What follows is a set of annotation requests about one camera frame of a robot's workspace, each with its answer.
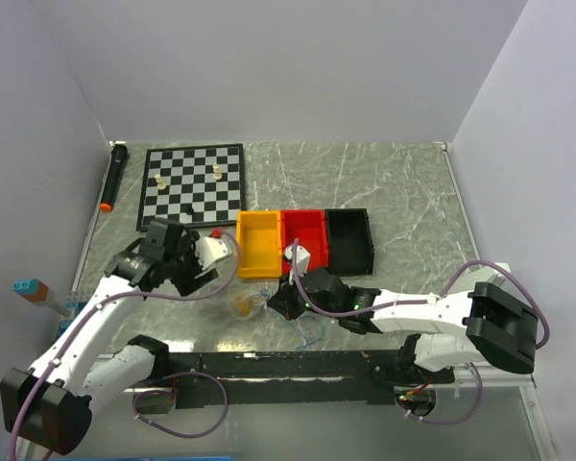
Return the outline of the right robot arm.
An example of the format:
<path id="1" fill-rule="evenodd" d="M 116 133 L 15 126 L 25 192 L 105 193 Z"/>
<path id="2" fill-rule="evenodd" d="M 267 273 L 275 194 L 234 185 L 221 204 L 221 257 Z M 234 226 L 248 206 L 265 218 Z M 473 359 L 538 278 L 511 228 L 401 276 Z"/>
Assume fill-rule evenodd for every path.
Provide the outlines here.
<path id="1" fill-rule="evenodd" d="M 408 332 L 399 369 L 415 383 L 468 363 L 515 375 L 535 369 L 536 310 L 488 281 L 453 294 L 405 294 L 349 286 L 317 268 L 298 280 L 282 277 L 267 305 L 287 320 L 313 312 L 357 334 Z"/>

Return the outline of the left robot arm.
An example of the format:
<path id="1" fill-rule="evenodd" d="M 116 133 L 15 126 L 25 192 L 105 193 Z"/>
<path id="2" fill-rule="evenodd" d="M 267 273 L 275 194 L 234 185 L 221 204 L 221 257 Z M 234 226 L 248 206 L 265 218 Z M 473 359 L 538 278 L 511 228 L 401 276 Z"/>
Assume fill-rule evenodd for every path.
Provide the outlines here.
<path id="1" fill-rule="evenodd" d="M 145 236 L 115 255 L 80 314 L 61 337 L 25 370 L 10 369 L 0 382 L 8 456 L 24 438 L 52 452 L 71 452 L 93 416 L 139 381 L 158 386 L 170 375 L 167 344 L 137 335 L 112 359 L 95 364 L 114 333 L 154 289 L 170 281 L 178 300 L 194 301 L 216 279 L 215 266 L 232 255 L 220 233 L 202 236 L 162 218 Z"/>

